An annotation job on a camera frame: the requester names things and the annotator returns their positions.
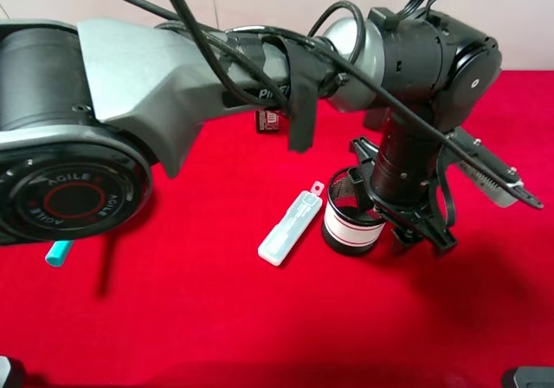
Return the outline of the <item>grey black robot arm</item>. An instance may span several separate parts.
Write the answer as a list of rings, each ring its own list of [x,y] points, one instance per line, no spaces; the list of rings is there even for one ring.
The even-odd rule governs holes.
[[[344,17],[319,44],[437,130],[460,126],[499,75],[495,39],[435,12],[364,42]],[[80,239],[133,217],[151,167],[181,170],[204,122],[249,110],[182,31],[113,19],[1,23],[1,243]]]

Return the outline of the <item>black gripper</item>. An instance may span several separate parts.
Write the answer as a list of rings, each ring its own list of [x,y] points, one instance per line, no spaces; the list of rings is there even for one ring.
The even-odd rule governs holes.
[[[351,179],[358,211],[374,208],[393,224],[391,254],[400,256],[426,240],[435,252],[457,244],[450,228],[455,207],[446,180],[446,151],[422,129],[389,110],[378,146],[366,137],[351,141],[358,164]]]

